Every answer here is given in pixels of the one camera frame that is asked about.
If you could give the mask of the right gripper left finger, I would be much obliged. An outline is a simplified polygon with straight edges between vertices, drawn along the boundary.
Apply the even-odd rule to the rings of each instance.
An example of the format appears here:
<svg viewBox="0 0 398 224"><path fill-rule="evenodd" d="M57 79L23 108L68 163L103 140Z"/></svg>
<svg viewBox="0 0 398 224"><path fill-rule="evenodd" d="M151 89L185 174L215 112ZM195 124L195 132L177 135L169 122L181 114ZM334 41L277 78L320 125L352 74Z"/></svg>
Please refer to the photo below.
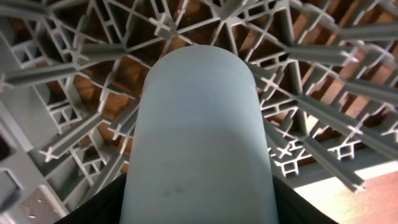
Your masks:
<svg viewBox="0 0 398 224"><path fill-rule="evenodd" d="M55 224L118 224L127 175L122 174Z"/></svg>

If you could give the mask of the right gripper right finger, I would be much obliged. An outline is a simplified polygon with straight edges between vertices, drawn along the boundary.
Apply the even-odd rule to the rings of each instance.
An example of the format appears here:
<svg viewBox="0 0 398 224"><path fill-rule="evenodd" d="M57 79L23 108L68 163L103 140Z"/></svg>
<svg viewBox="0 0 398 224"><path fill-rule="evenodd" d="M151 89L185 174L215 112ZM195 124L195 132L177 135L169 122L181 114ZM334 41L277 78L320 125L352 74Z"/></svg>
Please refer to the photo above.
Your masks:
<svg viewBox="0 0 398 224"><path fill-rule="evenodd" d="M272 181L280 224L337 224L277 176Z"/></svg>

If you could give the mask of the blue cup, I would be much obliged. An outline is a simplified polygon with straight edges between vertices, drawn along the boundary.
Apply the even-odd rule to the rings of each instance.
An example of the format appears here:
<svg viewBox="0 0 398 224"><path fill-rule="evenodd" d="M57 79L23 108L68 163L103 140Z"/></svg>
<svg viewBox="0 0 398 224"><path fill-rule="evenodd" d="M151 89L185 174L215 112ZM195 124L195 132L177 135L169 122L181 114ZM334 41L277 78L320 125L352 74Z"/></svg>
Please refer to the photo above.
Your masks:
<svg viewBox="0 0 398 224"><path fill-rule="evenodd" d="M254 77L235 54L193 45L144 82L121 223L277 223Z"/></svg>

